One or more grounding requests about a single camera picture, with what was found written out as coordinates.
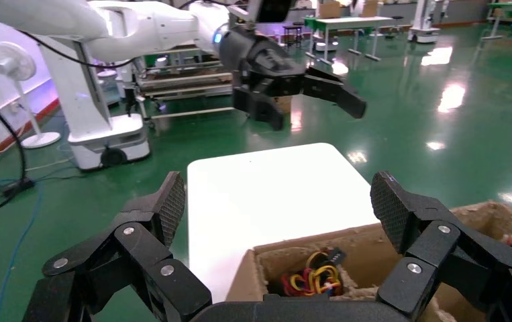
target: white tabletop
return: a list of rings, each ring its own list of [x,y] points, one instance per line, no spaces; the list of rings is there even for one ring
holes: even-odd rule
[[[378,222],[369,183],[330,144],[198,160],[187,177],[189,265],[214,303],[254,246]]]
[[[366,28],[380,27],[392,20],[388,17],[342,17],[317,19],[317,22],[326,23],[329,28]]]

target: glossy floor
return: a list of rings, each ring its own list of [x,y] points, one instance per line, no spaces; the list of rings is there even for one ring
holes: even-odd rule
[[[150,158],[84,178],[44,181],[38,189],[38,217],[13,265],[0,321],[20,321],[48,258],[101,231],[126,199],[155,191],[168,171],[180,170],[186,178],[187,165],[202,158],[327,142],[366,180],[379,170],[390,170],[406,189],[437,197],[449,207],[487,199],[512,204],[512,36],[480,44],[485,29],[446,29],[434,45],[410,45],[404,36],[380,40],[381,62],[341,50],[335,71],[349,69],[350,84],[369,104],[364,119],[352,119],[331,103],[295,97],[284,131],[272,131],[239,111],[165,120],[150,133]],[[507,29],[502,33],[510,34]],[[349,43],[342,38],[341,48]],[[361,48],[370,45],[361,40]],[[291,51],[305,62],[304,55]],[[230,101],[187,101],[168,108],[186,111],[205,103],[222,107]],[[61,130],[63,124],[58,115],[45,127]],[[28,165],[60,161],[68,154],[64,144],[28,151]],[[68,163],[29,174],[40,178],[65,166]],[[17,169],[17,152],[11,149],[0,157],[0,178],[16,176]],[[51,177],[71,175],[77,171]],[[32,190],[0,210],[0,287],[36,199]],[[172,247],[185,262],[187,238],[185,218]],[[97,321],[154,319],[133,291],[125,289]]]

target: cardboard box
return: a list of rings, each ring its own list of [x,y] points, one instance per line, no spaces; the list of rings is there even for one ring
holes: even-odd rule
[[[291,99],[292,96],[274,97],[275,103],[281,109],[283,114],[291,113]]]
[[[497,240],[512,233],[512,209],[492,201],[452,209],[461,222]],[[294,265],[303,265],[317,250],[339,247],[347,253],[340,270],[346,294],[332,299],[373,299],[376,287],[401,256],[380,224],[350,228],[322,235],[257,246],[248,250],[228,292],[227,301],[261,301],[277,286],[280,276]],[[422,321],[484,321],[454,288],[442,284],[427,306]]]
[[[341,5],[338,1],[329,1],[319,5],[319,18],[341,18]]]
[[[360,13],[360,17],[376,17],[377,12],[378,0],[366,0],[366,2],[364,2],[364,7],[362,8],[362,13]]]

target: white fan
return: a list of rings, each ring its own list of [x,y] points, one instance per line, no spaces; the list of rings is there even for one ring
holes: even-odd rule
[[[15,88],[21,97],[22,105],[25,107],[30,123],[36,132],[34,136],[30,136],[21,142],[21,145],[27,149],[48,146],[60,139],[59,133],[40,131],[36,118],[30,109],[30,104],[25,97],[20,81],[30,79],[35,73],[36,64],[26,50],[12,42],[0,42],[0,74],[13,80]]]

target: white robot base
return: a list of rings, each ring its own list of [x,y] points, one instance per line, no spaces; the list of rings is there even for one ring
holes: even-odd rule
[[[49,146],[60,139],[60,134],[56,132],[43,132],[35,134],[21,141],[21,145],[25,149],[42,148]]]
[[[331,52],[333,50],[337,50],[337,47],[339,46],[339,42],[336,39],[331,39],[327,44],[325,43],[324,38],[314,36],[313,41],[315,42],[315,50],[318,52],[324,52],[325,50]]]
[[[120,115],[111,118],[111,130],[74,138],[68,143],[74,159],[82,170],[115,166],[149,155],[149,141],[141,115]]]
[[[431,44],[438,40],[439,30],[439,28],[410,28],[410,30],[408,31],[408,40],[420,44]]]

